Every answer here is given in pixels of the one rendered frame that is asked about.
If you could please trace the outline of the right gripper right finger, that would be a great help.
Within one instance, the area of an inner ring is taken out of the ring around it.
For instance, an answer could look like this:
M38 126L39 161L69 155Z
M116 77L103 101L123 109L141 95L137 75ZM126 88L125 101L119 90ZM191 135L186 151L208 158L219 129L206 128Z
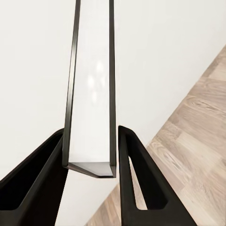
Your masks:
M197 226L136 133L118 126L121 226ZM137 208L129 157L147 206Z

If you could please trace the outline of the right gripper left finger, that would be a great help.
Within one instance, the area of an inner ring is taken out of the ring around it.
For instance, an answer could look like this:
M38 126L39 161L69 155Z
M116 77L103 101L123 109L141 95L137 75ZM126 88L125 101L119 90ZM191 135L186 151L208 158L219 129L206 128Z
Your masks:
M0 180L0 226L55 226L69 171L63 137L54 132Z

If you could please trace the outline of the hardback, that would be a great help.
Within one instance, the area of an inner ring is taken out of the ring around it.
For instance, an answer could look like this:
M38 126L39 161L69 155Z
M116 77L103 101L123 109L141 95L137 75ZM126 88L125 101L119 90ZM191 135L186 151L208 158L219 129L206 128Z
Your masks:
M76 0L61 166L117 178L114 0Z

